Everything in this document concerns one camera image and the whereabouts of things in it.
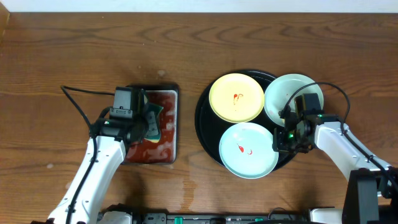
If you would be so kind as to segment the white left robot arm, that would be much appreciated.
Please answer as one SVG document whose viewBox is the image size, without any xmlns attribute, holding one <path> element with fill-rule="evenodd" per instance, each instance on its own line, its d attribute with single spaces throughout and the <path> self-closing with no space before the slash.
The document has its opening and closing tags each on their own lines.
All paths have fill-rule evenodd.
<svg viewBox="0 0 398 224">
<path fill-rule="evenodd" d="M 111 179 L 130 146 L 159 129 L 162 107 L 150 104 L 143 113 L 105 108 L 90 125 L 83 161 L 61 202 L 45 223 L 99 223 L 98 215 Z"/>
</svg>

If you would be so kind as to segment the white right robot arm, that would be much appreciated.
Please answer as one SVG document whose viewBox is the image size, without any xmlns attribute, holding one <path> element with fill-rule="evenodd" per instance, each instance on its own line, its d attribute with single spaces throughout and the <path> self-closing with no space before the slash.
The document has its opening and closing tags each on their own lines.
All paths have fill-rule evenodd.
<svg viewBox="0 0 398 224">
<path fill-rule="evenodd" d="M 314 208 L 313 223 L 397 223 L 397 168 L 373 154 L 337 115 L 304 114 L 275 129 L 272 148 L 323 151 L 348 181 L 342 209 Z"/>
</svg>

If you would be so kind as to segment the light blue plate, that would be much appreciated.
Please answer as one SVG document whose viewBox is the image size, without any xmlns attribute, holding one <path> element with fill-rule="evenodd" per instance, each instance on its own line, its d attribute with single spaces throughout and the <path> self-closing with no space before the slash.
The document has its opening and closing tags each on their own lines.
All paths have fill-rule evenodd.
<svg viewBox="0 0 398 224">
<path fill-rule="evenodd" d="M 259 179 L 270 174 L 279 154 L 272 148 L 273 135 L 256 123 L 238 123 L 229 127 L 219 143 L 224 166 L 244 179 Z"/>
</svg>

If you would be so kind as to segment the green scrubbing sponge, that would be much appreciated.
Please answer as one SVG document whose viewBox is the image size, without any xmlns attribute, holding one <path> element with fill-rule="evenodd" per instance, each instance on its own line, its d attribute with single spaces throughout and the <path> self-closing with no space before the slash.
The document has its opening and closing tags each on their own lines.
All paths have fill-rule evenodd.
<svg viewBox="0 0 398 224">
<path fill-rule="evenodd" d="M 144 139 L 153 143 L 158 143 L 161 139 L 159 116 L 163 110 L 163 107 L 153 103 L 148 103 L 147 105 L 148 107 L 144 115 L 146 121 L 148 122 L 148 130 Z"/>
</svg>

